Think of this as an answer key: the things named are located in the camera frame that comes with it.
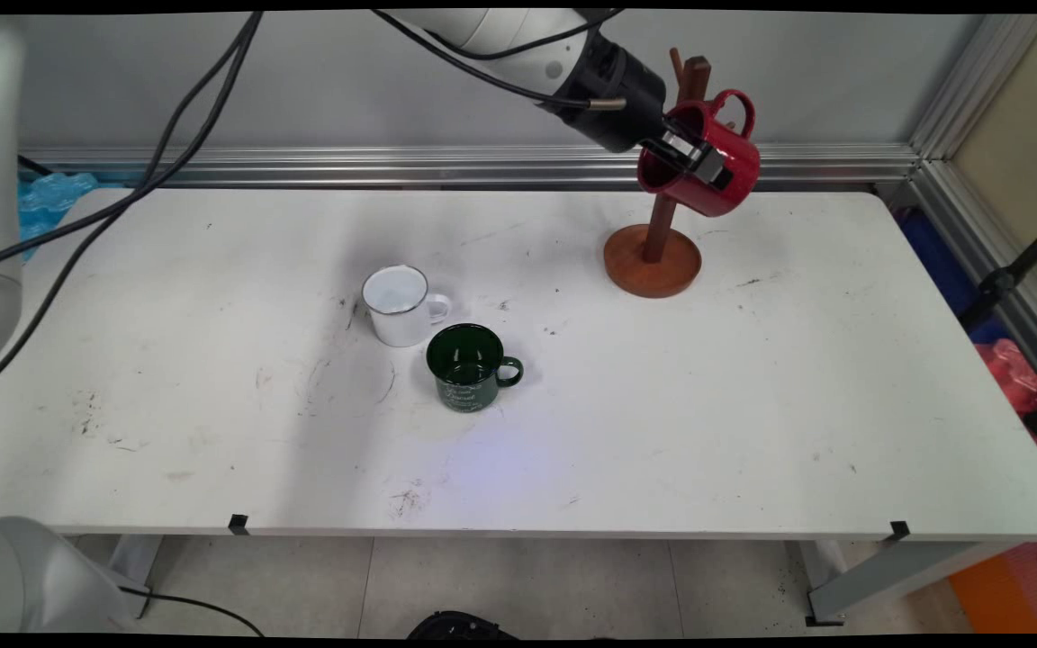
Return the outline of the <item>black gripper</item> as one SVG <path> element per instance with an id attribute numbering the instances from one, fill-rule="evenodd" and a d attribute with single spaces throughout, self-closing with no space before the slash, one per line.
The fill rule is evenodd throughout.
<path id="1" fill-rule="evenodd" d="M 623 153 L 639 145 L 639 172 L 666 174 L 667 179 L 660 180 L 663 187 L 692 179 L 724 190 L 733 180 L 726 154 L 698 131 L 665 130 L 665 82 L 629 50 L 608 40 L 599 31 L 588 33 L 585 49 L 555 97 L 625 100 L 625 106 L 616 111 L 559 106 L 555 116 L 610 153 Z"/>

